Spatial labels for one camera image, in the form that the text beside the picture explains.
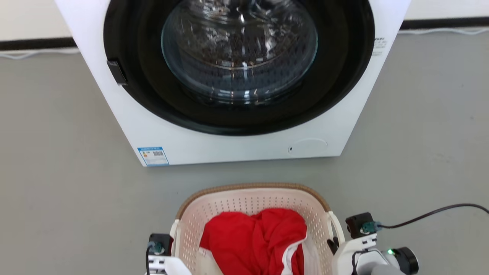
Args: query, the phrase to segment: washing machine door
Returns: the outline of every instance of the washing machine door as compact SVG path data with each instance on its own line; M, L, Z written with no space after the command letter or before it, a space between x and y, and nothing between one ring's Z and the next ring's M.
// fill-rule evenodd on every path
M176 125L266 134L326 112L374 46L367 0L112 0L104 42L116 81Z

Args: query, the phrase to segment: white cable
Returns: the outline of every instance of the white cable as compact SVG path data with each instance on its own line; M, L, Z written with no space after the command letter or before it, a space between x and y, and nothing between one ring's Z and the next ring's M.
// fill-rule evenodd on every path
M477 35L483 32L489 31L489 28L481 28L477 30L463 30L463 29L452 29L452 28L438 28L438 29L424 29L424 30L400 30L399 34L428 34L434 32L453 32L458 34L466 35Z
M33 50L33 51L23 53L23 54L2 54L2 53L0 53L0 57L13 59L13 60L20 60L20 59L25 59L25 58L37 55L37 54L42 54L42 53L77 54L77 53L80 53L80 50L78 48L40 49L40 50Z

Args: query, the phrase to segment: door glass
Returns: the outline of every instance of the door glass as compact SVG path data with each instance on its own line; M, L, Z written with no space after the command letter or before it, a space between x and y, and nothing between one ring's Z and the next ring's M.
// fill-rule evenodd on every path
M173 74L205 103L269 105L298 85L317 39L294 0L184 0L161 47Z

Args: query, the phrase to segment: black baseboard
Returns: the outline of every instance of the black baseboard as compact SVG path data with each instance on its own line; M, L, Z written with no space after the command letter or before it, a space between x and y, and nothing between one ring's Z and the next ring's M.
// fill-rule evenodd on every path
M76 47L72 37L0 41L0 50L26 50Z
M400 29L436 29L489 26L489 17L405 20Z
M489 17L405 20L401 30L489 26ZM76 47L72 37L0 41L0 51Z

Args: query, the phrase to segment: energy label sticker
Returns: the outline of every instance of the energy label sticker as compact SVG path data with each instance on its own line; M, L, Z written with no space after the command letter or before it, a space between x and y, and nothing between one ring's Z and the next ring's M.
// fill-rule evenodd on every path
M147 166L170 165L162 147L143 147L138 150Z

